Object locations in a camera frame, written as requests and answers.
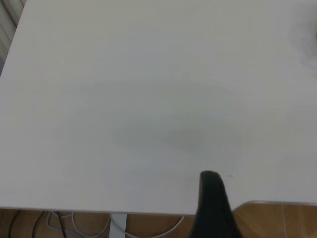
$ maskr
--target white cable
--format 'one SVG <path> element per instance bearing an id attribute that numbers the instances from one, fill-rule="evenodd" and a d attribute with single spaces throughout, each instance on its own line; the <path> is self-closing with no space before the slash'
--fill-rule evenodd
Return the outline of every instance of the white cable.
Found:
<path id="1" fill-rule="evenodd" d="M 121 226 L 119 226 L 119 225 L 117 224 L 117 222 L 113 219 L 113 217 L 112 217 L 111 214 L 110 214 L 110 217 L 111 217 L 111 224 L 113 224 L 119 231 L 125 233 L 127 236 L 129 236 L 129 237 L 131 237 L 131 238 L 141 238 L 141 237 L 137 237 L 137 236 L 134 236 L 134 235 L 132 235 L 132 234 L 126 232 L 125 229 L 123 229 Z M 159 234 L 159 235 L 154 236 L 154 237 L 149 237 L 149 238 L 159 238 L 159 237 L 163 237 L 163 236 L 165 236 L 165 235 L 171 233 L 173 230 L 175 230 L 175 229 L 178 227 L 179 224 L 182 223 L 183 219 L 184 219 L 184 217 L 182 217 L 182 218 L 177 222 L 177 224 L 176 224 L 175 226 L 173 226 L 171 229 L 169 229 L 167 232 L 164 232 L 164 233 L 162 233 L 162 234 Z"/>
<path id="2" fill-rule="evenodd" d="M 46 218 L 46 225 L 51 228 L 51 229 L 54 229 L 54 230 L 57 230 L 57 231 L 61 231 L 62 229 L 61 228 L 58 228 L 58 227 L 53 227 L 51 224 L 50 224 L 50 218 L 51 218 L 51 215 L 52 215 L 52 212 L 49 212 L 48 214 L 48 217 Z M 71 231 L 71 230 L 64 230 L 66 233 L 70 233 L 74 236 L 77 236 L 77 237 L 80 237 L 80 238 L 85 238 L 84 236 L 82 236 L 81 234 L 78 234 L 77 232 L 74 232 L 74 231 Z"/>
<path id="3" fill-rule="evenodd" d="M 89 235 L 84 234 L 82 231 L 80 231 L 78 229 L 76 222 L 75 222 L 75 213 L 74 212 L 71 213 L 71 220 L 73 222 L 73 226 L 74 226 L 75 230 L 84 238 L 97 238 L 97 237 L 101 236 L 106 231 L 106 229 L 108 228 L 108 226 L 110 224 L 110 216 L 109 216 L 107 224 L 104 227 L 104 229 L 100 233 L 98 233 L 97 235 L 89 236 Z"/>
<path id="4" fill-rule="evenodd" d="M 52 214 L 56 217 L 58 217 L 58 214 L 54 211 L 52 211 Z M 71 216 L 71 213 L 67 214 L 67 215 L 64 215 L 64 216 L 61 216 L 62 218 L 67 218 L 67 217 L 70 217 Z"/>

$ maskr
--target desk leg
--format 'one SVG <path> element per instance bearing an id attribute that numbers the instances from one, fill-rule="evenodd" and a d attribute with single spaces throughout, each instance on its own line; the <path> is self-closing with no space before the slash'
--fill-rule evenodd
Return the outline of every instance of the desk leg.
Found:
<path id="1" fill-rule="evenodd" d="M 111 216 L 121 228 L 125 229 L 127 214 L 112 213 Z M 125 234 L 122 231 L 119 231 L 111 222 L 109 238 L 125 238 Z"/>

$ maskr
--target wooden floor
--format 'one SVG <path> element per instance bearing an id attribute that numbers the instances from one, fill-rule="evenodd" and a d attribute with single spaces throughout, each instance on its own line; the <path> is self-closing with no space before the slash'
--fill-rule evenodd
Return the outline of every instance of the wooden floor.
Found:
<path id="1" fill-rule="evenodd" d="M 9 224 L 16 210 L 0 210 L 0 238 L 8 237 Z M 12 238 L 30 238 L 32 228 L 40 211 L 22 211 L 12 230 Z M 45 213 L 37 228 L 37 238 L 62 238 L 60 231 L 46 226 Z M 272 204 L 248 204 L 234 212 L 244 238 L 317 238 L 317 207 Z M 80 230 L 88 235 L 98 233 L 108 219 L 108 214 L 76 213 L 75 220 Z M 71 218 L 63 219 L 67 229 L 74 230 Z M 179 217 L 128 215 L 126 230 L 136 236 L 151 237 L 175 225 Z M 166 238 L 186 238 L 193 217 L 186 217 L 182 224 Z M 59 226 L 58 218 L 52 216 L 51 224 Z M 102 237 L 107 237 L 109 229 Z M 76 236 L 67 234 L 68 238 Z"/>

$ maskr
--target white desk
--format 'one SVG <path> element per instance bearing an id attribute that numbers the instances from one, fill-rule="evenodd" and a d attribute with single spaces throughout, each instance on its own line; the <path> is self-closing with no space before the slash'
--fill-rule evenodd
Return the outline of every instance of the white desk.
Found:
<path id="1" fill-rule="evenodd" d="M 0 207 L 317 202 L 317 3 L 28 0 L 0 78 Z"/>

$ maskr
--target black cable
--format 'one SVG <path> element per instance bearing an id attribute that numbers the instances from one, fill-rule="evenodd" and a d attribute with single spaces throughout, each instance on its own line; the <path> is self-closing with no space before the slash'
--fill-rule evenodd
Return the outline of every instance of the black cable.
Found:
<path id="1" fill-rule="evenodd" d="M 35 238 L 35 232 L 36 232 L 36 227 L 38 226 L 38 223 L 41 219 L 41 217 L 44 215 L 45 211 L 43 211 L 40 216 L 38 217 L 38 219 L 36 220 L 35 224 L 34 224 L 34 227 L 33 227 L 33 230 L 32 230 L 32 238 Z"/>
<path id="2" fill-rule="evenodd" d="M 61 231 L 63 232 L 63 236 L 64 236 L 64 238 L 67 238 L 66 237 L 65 228 L 64 228 L 64 225 L 63 225 L 63 221 L 61 220 L 60 213 L 59 212 L 56 212 L 56 213 L 57 213 L 58 218 L 59 218 L 59 223 L 60 223 Z"/>
<path id="3" fill-rule="evenodd" d="M 14 224 L 14 222 L 15 222 L 16 218 L 19 216 L 19 214 L 20 214 L 20 213 L 21 213 L 21 210 L 17 211 L 17 212 L 15 213 L 15 215 L 14 215 L 14 217 L 13 217 L 13 219 L 12 219 L 11 223 L 10 223 L 10 227 L 9 227 L 9 235 L 8 235 L 8 237 L 9 237 L 9 238 L 11 238 L 11 232 L 12 232 L 12 227 L 13 227 L 13 224 Z"/>

